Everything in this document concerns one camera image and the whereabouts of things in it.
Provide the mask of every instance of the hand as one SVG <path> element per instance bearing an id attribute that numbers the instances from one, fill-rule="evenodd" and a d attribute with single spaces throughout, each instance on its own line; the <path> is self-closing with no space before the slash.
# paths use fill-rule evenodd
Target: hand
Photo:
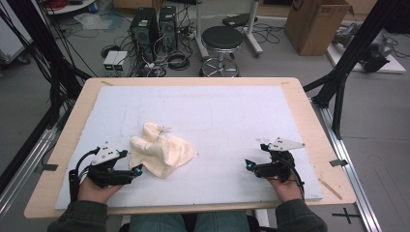
<path id="1" fill-rule="evenodd" d="M 95 201 L 105 204 L 109 197 L 117 192 L 122 186 L 112 186 L 101 188 L 86 177 L 79 186 L 78 200 Z"/>
<path id="2" fill-rule="evenodd" d="M 282 203 L 294 199 L 302 199 L 301 190 L 295 181 L 293 173 L 290 175 L 289 180 L 284 183 L 281 183 L 280 179 L 276 178 L 267 178 L 267 180 L 274 187 Z"/>

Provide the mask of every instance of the person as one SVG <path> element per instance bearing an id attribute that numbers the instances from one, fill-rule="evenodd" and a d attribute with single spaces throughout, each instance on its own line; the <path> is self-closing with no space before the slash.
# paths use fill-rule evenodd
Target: person
<path id="1" fill-rule="evenodd" d="M 293 175 L 284 183 L 275 178 L 267 180 L 281 202 L 276 208 L 278 232 L 327 231 L 326 222 L 306 205 Z M 104 232 L 107 217 L 105 203 L 120 188 L 121 186 L 100 188 L 89 178 L 85 178 L 79 188 L 78 200 L 70 203 L 66 212 L 49 224 L 47 231 Z M 181 215 L 157 214 L 132 216 L 130 232 L 139 231 L 187 230 Z M 209 212 L 197 215 L 194 231 L 249 232 L 249 226 L 245 211 Z"/>

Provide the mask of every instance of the cardboard box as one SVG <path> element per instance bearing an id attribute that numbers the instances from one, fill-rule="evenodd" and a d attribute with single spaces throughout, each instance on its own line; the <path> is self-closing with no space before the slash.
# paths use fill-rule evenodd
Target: cardboard box
<path id="1" fill-rule="evenodd" d="M 345 0 L 293 0 L 284 32 L 299 55 L 324 55 L 350 9 Z"/>
<path id="2" fill-rule="evenodd" d="M 116 9 L 138 9 L 138 8 L 155 8 L 156 12 L 160 11 L 162 0 L 113 0 Z"/>

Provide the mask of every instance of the sleeve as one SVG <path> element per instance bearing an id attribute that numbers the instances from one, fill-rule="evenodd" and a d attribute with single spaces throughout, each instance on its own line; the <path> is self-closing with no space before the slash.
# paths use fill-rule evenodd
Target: sleeve
<path id="1" fill-rule="evenodd" d="M 105 232 L 106 214 L 105 204 L 75 201 L 60 218 L 49 224 L 47 232 Z"/>
<path id="2" fill-rule="evenodd" d="M 301 200 L 291 200 L 282 203 L 276 210 L 278 232 L 325 232 L 328 231 L 326 222 Z"/>

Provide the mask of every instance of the electronic device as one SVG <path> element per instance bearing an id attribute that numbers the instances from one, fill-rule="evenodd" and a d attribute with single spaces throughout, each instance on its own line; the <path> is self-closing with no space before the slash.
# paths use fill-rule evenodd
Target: electronic device
<path id="1" fill-rule="evenodd" d="M 106 71 L 106 76 L 111 77 L 115 75 L 114 61 L 117 58 L 118 51 L 109 51 L 103 61 L 103 66 Z"/>
<path id="2" fill-rule="evenodd" d="M 295 160 L 289 150 L 303 148 L 305 143 L 299 143 L 288 139 L 278 138 L 269 144 L 260 144 L 260 149 L 269 152 L 271 155 L 270 163 L 256 164 L 245 159 L 247 170 L 255 174 L 257 178 L 273 178 L 282 183 L 287 182 L 291 173 L 295 175 L 296 182 L 304 194 L 303 182 L 295 169 Z"/>
<path id="3" fill-rule="evenodd" d="M 174 6 L 162 6 L 160 11 L 159 25 L 161 30 L 162 51 L 177 49 L 177 9 Z"/>
<path id="4" fill-rule="evenodd" d="M 349 26 L 338 30 L 332 39 L 332 44 L 342 44 L 343 47 L 347 47 L 358 33 L 360 27 L 361 25 L 353 22 Z M 393 43 L 393 39 L 385 37 L 382 32 L 380 32 L 362 55 L 359 64 L 361 64 L 363 69 L 368 73 L 379 71 L 387 63 L 390 63 L 386 57 L 395 50 Z"/>
<path id="5" fill-rule="evenodd" d="M 246 26 L 248 21 L 249 21 L 249 14 L 238 14 L 236 16 L 224 18 L 222 20 L 222 23 L 230 27 L 239 27 L 239 26 Z"/>
<path id="6" fill-rule="evenodd" d="M 160 30 L 154 8 L 139 8 L 130 26 L 136 51 L 141 52 L 147 62 L 154 62 L 160 49 Z"/>
<path id="7" fill-rule="evenodd" d="M 127 51 L 118 51 L 117 56 L 115 57 L 113 66 L 115 70 L 116 76 L 125 76 L 124 71 L 128 71 L 128 63 L 129 59 L 127 59 L 128 52 Z"/>
<path id="8" fill-rule="evenodd" d="M 127 154 L 127 150 L 122 152 L 113 150 L 108 142 L 105 142 L 101 148 L 97 147 L 97 149 L 84 154 L 78 161 L 75 169 L 69 172 L 71 201 L 77 200 L 79 184 L 84 174 L 87 174 L 88 178 L 101 188 L 130 184 L 135 177 L 140 176 L 142 174 L 142 164 L 133 167 L 131 170 L 114 169 L 117 160 L 125 158 Z M 90 165 L 79 172 L 81 163 L 90 155 L 96 155 L 96 157 L 91 161 Z"/>

